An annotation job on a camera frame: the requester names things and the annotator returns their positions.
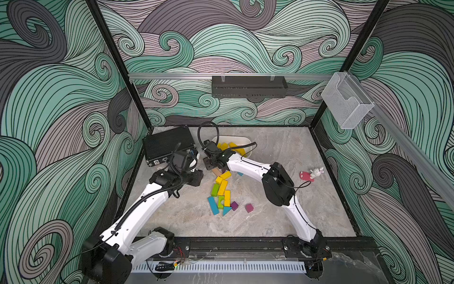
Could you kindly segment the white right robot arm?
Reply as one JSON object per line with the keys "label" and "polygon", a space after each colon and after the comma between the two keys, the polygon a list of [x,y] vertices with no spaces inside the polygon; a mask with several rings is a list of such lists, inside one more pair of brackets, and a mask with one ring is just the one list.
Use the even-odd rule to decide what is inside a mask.
{"label": "white right robot arm", "polygon": [[314,259],[332,257],[322,232],[312,224],[298,201],[296,191],[299,188],[280,163],[256,162],[230,150],[209,155],[203,159],[203,163],[208,170],[218,168],[239,172],[261,182],[268,201],[284,209],[296,231],[303,254]]}

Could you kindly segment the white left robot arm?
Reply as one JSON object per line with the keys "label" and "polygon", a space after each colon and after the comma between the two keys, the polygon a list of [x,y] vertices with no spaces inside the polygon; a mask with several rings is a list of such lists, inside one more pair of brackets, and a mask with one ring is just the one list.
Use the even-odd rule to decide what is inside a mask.
{"label": "white left robot arm", "polygon": [[156,254],[173,253],[175,235],[162,228],[136,240],[137,234],[150,217],[184,185],[197,187],[201,184],[201,170],[182,174],[159,170],[150,178],[140,197],[122,217],[99,237],[90,237],[84,244],[79,269],[83,275],[99,284],[123,284],[133,268]]}

